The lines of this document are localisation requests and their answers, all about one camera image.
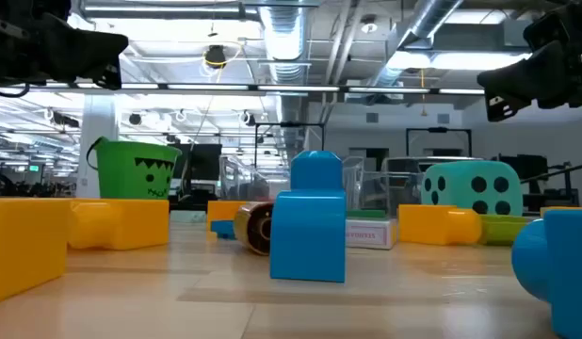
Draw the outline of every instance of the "white pillar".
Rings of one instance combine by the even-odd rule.
[[[88,149],[99,137],[117,140],[120,134],[120,116],[115,109],[114,95],[86,95],[80,140],[80,160],[77,170],[77,198],[100,198],[98,172],[86,161]],[[96,154],[89,161],[96,166]]]

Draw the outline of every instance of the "bucket handle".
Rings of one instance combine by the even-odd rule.
[[[96,148],[96,146],[98,146],[103,141],[107,141],[107,138],[106,137],[97,138],[96,141],[94,141],[94,143],[92,143],[92,145],[90,145],[90,148],[88,148],[88,151],[86,152],[86,163],[93,170],[99,170],[99,168],[97,167],[98,165],[93,166],[90,164],[90,153]]]

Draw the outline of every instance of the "ceiling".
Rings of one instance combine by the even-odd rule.
[[[202,11],[206,13],[202,20],[159,19],[166,17],[163,13],[165,10],[163,12],[160,10],[165,5],[167,5],[167,10],[184,5],[196,6],[197,2],[192,0],[187,2],[180,0],[168,2],[87,0],[82,3],[80,5],[82,8],[133,7],[147,6],[147,4],[157,8],[152,11],[154,14],[152,19],[147,18],[146,13],[138,15],[133,10],[122,12],[119,18],[82,18],[77,14],[70,18],[70,24],[74,27],[120,33],[130,39],[129,48],[121,55],[121,73],[124,83],[273,83],[270,71],[273,60],[267,52],[263,25],[252,20],[213,20],[216,14],[210,18],[212,15],[210,13],[213,12],[209,10],[218,8],[214,5],[215,3],[201,4]],[[347,20],[342,23],[342,12],[346,3],[344,0],[324,0],[318,7],[306,9],[308,14],[305,50],[302,58],[294,61],[305,68],[306,76],[302,85],[326,83],[331,49],[334,46],[335,33],[339,30],[345,34],[341,35],[335,65],[340,67],[340,64],[344,63],[342,61],[346,61],[340,72],[339,84],[364,83],[365,79],[371,78],[388,62],[391,57],[390,31],[398,24],[409,20],[414,8],[414,2],[409,0],[354,0],[350,3]],[[536,4],[529,0],[465,0],[436,34],[435,41],[438,40],[438,36],[441,42],[445,41],[444,36],[452,37],[449,30],[451,27],[458,29],[459,33],[464,30],[465,34],[471,34],[467,38],[476,40],[477,35],[473,33],[475,28],[486,26],[485,29],[493,29],[509,20],[511,16],[527,19],[543,9],[534,8],[534,5]],[[361,18],[368,15],[374,16],[371,21],[377,29],[373,32],[364,32],[362,31],[364,25],[357,24],[354,37],[350,39],[352,23],[356,15],[360,15]],[[458,39],[455,45],[458,45],[457,48],[462,51],[461,41]],[[204,64],[203,53],[210,45],[224,46],[228,62],[221,70],[210,69]],[[342,59],[342,51],[346,45],[349,47],[348,54]],[[408,60],[410,64],[416,60],[416,54],[423,54],[429,60],[448,52],[440,48],[442,47],[433,44],[430,50],[407,49],[402,53],[410,56]],[[471,47],[464,47],[464,51],[475,52],[469,48]],[[424,66],[427,67],[425,69],[407,66],[407,69],[398,77],[396,85],[478,89],[477,70],[431,68],[434,64],[435,62],[432,62]],[[36,134],[0,134],[0,161],[42,161],[43,159],[43,161],[54,163],[56,160],[58,162],[55,164],[56,169],[63,169],[65,173],[74,170],[79,156],[79,129],[56,125],[51,122],[51,118],[56,112],[83,124],[85,95],[68,91],[32,91],[21,99],[0,97],[2,129],[38,132]],[[165,144],[166,138],[159,136],[157,132],[184,133],[183,136],[179,136],[183,142],[220,142],[224,145],[226,153],[242,154],[241,158],[247,165],[252,164],[254,129],[242,123],[239,114],[252,114],[257,121],[278,122],[282,118],[281,109],[284,109],[281,107],[282,99],[277,95],[148,94],[142,91],[133,94],[116,92],[113,95],[116,109],[121,114],[122,139]],[[301,112],[305,114],[299,113],[299,118],[310,122],[319,121],[324,109],[322,96],[311,94],[303,97],[302,100],[305,104]],[[327,103],[334,105],[328,119],[328,127],[368,130],[431,126],[439,123],[438,114],[448,115],[449,126],[460,127],[463,109],[478,100],[480,97],[395,95],[390,97],[386,105],[364,105],[364,103],[353,103],[348,98],[338,97],[336,100],[327,98]],[[379,122],[366,122],[366,113],[377,113]],[[133,125],[130,122],[132,114],[141,116],[140,125]],[[295,148],[300,147],[303,132],[298,129],[282,132],[278,127],[268,132],[272,134],[272,137],[267,137],[260,145],[261,154],[258,162],[268,166],[285,166],[290,145]]]

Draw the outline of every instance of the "tape roll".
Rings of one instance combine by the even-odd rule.
[[[272,202],[251,202],[243,205],[234,217],[234,236],[248,249],[270,255]]]

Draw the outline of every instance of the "green bucket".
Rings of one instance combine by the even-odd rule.
[[[96,167],[89,162],[92,150],[96,151]],[[86,161],[99,172],[103,199],[165,200],[181,153],[168,146],[99,137],[86,153]]]

